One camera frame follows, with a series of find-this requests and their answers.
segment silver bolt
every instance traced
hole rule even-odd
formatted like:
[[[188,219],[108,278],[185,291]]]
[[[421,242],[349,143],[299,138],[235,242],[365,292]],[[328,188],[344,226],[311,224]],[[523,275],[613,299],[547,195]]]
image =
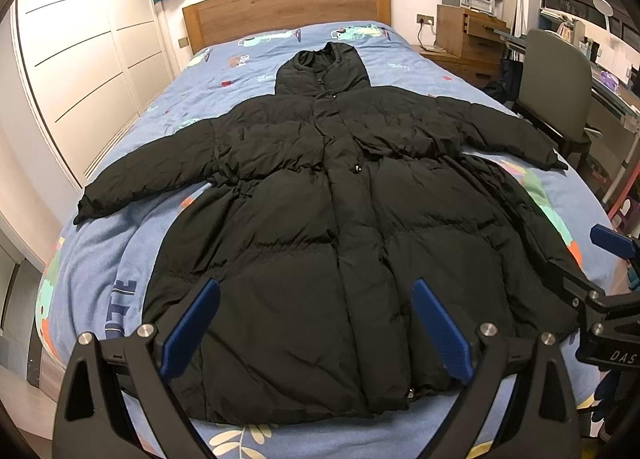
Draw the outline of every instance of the silver bolt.
[[[593,334],[595,334],[596,336],[600,336],[602,333],[604,333],[604,325],[600,323],[593,324],[591,326],[591,332],[593,332]]]
[[[142,324],[138,329],[136,329],[136,333],[141,338],[149,338],[154,333],[155,329],[151,324]]]
[[[495,336],[498,333],[498,328],[489,322],[485,322],[480,326],[480,332],[484,336]]]
[[[542,343],[545,345],[553,345],[554,343],[556,343],[556,337],[553,336],[553,334],[551,333],[540,334],[540,339],[542,340]]]
[[[93,339],[94,336],[91,333],[82,333],[80,336],[78,336],[78,343],[80,345],[88,345]]]

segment office chair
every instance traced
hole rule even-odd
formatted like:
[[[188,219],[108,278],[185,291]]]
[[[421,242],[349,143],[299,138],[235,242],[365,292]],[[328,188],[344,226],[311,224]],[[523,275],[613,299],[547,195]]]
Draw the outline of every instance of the office chair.
[[[553,32],[529,31],[513,112],[556,142],[565,159],[579,153],[578,170],[587,161],[590,135],[602,137],[587,125],[590,106],[591,67],[587,58]]]

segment blue gripper pad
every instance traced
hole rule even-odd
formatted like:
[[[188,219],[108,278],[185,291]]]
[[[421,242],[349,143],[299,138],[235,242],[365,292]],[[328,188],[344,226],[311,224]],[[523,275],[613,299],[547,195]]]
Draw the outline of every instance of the blue gripper pad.
[[[162,346],[162,379],[177,378],[186,370],[219,306],[220,286],[210,279]]]
[[[449,376],[468,385],[474,376],[471,345],[423,279],[414,283],[412,301]]]
[[[621,259],[629,261],[636,257],[637,248],[629,237],[596,224],[590,233],[591,242],[599,248],[606,249]]]

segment wooden headboard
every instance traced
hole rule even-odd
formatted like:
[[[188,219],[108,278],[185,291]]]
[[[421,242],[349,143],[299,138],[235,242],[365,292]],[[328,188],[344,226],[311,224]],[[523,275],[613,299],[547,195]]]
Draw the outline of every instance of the wooden headboard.
[[[390,0],[204,0],[182,9],[191,50],[278,29],[375,20],[391,25]]]

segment blue bedspread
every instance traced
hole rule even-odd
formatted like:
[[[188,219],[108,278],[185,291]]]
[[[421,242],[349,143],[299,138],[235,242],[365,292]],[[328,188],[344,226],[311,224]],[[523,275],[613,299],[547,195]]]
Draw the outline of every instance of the blue bedspread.
[[[170,135],[190,122],[225,114],[252,96],[273,93],[277,69],[294,53],[316,50],[327,41],[354,45],[371,84],[395,85],[436,96],[453,96],[501,105],[461,79],[426,60],[382,24],[334,23],[264,34],[207,48],[148,108],[98,168],[137,147]],[[501,164],[527,189],[561,232],[587,276],[608,289],[616,259],[589,240],[596,223],[607,217],[573,170],[543,172],[505,155],[483,155]],[[193,198],[209,185],[194,185],[153,200],[133,203],[118,213],[63,229],[56,255],[43,276],[36,321],[47,349],[66,363],[83,331],[99,338],[130,334],[140,323],[145,288],[164,234]],[[577,338],[564,343],[578,403],[598,383],[594,367],[577,363]],[[513,378],[501,395],[478,442],[490,441],[504,412]],[[430,439],[455,399],[455,393],[422,399],[407,412],[389,412],[373,420],[334,419],[308,425],[236,428],[194,422],[219,457],[250,459],[415,457]],[[127,399],[139,433],[155,446],[137,401]]]

